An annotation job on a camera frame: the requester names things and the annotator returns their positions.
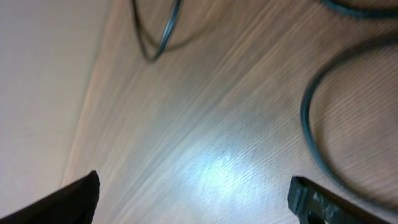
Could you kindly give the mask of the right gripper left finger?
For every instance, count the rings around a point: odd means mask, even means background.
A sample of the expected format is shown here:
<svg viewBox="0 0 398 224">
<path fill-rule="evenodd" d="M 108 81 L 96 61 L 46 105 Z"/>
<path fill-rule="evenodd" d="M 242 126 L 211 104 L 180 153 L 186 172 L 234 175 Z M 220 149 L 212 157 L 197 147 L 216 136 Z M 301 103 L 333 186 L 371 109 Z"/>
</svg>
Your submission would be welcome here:
<svg viewBox="0 0 398 224">
<path fill-rule="evenodd" d="M 95 170 L 35 203 L 1 218 L 4 224 L 91 224 L 100 196 Z"/>
</svg>

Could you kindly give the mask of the black cable gold plug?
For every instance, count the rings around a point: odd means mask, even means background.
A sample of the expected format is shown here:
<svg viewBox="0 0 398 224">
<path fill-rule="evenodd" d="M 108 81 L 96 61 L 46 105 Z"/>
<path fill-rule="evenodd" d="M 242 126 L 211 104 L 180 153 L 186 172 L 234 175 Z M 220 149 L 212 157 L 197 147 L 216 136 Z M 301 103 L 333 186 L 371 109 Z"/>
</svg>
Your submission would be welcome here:
<svg viewBox="0 0 398 224">
<path fill-rule="evenodd" d="M 324 6 L 329 8 L 331 11 L 337 12 L 338 14 L 354 17 L 357 19 L 396 19 L 397 18 L 397 8 L 379 8 L 379 9 L 371 9 L 371 8 L 360 8 L 360 7 L 350 7 L 346 4 L 338 3 L 336 1 L 327 1 L 324 0 L 321 2 Z M 177 17 L 180 12 L 182 2 L 179 0 L 174 1 L 174 6 L 171 10 L 170 17 L 165 25 L 164 33 L 162 34 L 162 38 L 159 45 L 156 45 L 157 51 L 154 55 L 149 55 L 145 44 L 143 43 L 144 28 L 141 23 L 141 18 L 137 8 L 137 2 L 131 1 L 131 9 L 132 9 L 132 19 L 134 23 L 134 30 L 137 34 L 138 42 L 142 51 L 142 54 L 150 63 L 156 62 L 159 57 L 165 52 L 165 48 L 169 42 L 170 36 L 175 29 L 177 23 Z M 326 77 L 326 75 L 331 72 L 334 68 L 341 65 L 342 63 L 348 62 L 352 58 L 355 58 L 361 54 L 365 54 L 374 49 L 381 49 L 384 47 L 389 47 L 397 44 L 397 34 L 396 33 L 388 33 L 386 35 L 379 35 L 377 37 L 370 38 L 363 42 L 360 42 L 356 45 L 353 45 L 344 51 L 340 52 L 338 55 L 333 57 L 327 64 L 325 64 L 319 71 L 313 76 L 313 78 L 308 83 L 301 100 L 300 104 L 300 123 L 303 132 L 303 136 L 305 142 L 307 143 L 308 149 L 313 156 L 314 160 L 321 168 L 324 174 L 326 174 L 335 185 L 339 186 L 343 191 L 350 194 L 352 197 L 370 205 L 376 207 L 380 210 L 385 211 L 386 213 L 391 213 L 393 215 L 397 215 L 397 209 L 392 205 L 388 205 L 387 203 L 380 202 L 376 199 L 366 196 L 366 194 L 362 193 L 360 190 L 352 187 L 347 180 L 342 178 L 334 168 L 329 165 L 329 163 L 324 159 L 320 152 L 320 148 L 316 143 L 312 129 L 310 127 L 310 107 L 312 104 L 312 99 L 314 94 L 321 84 L 322 80 Z"/>
</svg>

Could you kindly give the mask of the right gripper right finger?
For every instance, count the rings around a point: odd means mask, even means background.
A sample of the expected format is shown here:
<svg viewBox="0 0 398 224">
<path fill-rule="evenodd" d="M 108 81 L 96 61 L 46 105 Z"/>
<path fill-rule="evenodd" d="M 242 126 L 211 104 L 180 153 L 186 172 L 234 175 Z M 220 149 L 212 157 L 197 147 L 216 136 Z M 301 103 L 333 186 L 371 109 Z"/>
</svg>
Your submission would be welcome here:
<svg viewBox="0 0 398 224">
<path fill-rule="evenodd" d="M 300 224 L 389 224 L 302 176 L 291 178 L 287 201 Z"/>
</svg>

